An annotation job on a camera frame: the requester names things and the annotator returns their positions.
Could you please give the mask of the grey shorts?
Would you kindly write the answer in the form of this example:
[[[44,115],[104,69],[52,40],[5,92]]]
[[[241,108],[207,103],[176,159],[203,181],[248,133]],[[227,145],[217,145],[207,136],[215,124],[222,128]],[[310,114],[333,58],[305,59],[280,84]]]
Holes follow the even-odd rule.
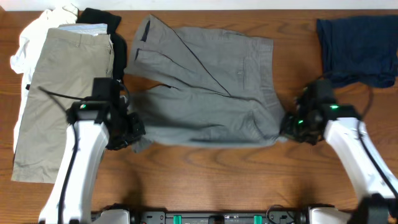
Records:
[[[153,15],[136,31],[125,73],[157,81],[132,96],[153,143],[264,147],[282,140],[285,111],[274,90],[273,41],[224,29],[173,29]]]

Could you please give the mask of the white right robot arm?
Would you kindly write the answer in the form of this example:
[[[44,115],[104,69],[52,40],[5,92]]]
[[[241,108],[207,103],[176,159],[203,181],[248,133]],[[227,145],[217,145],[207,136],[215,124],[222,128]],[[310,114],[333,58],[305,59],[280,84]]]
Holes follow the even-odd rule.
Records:
[[[359,200],[352,213],[334,207],[309,208],[305,223],[388,223],[397,218],[397,178],[371,141],[353,105],[339,105],[332,93],[305,92],[297,112],[286,114],[281,135],[300,143],[325,141],[337,154]]]

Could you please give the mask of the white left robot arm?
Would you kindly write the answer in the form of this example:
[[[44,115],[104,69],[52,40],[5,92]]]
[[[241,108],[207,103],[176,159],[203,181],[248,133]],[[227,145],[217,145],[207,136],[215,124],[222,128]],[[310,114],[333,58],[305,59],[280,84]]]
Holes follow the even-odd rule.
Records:
[[[80,98],[65,111],[67,141],[58,175],[39,223],[129,223],[128,210],[91,211],[98,168],[105,150],[119,150],[146,132],[124,95]]]

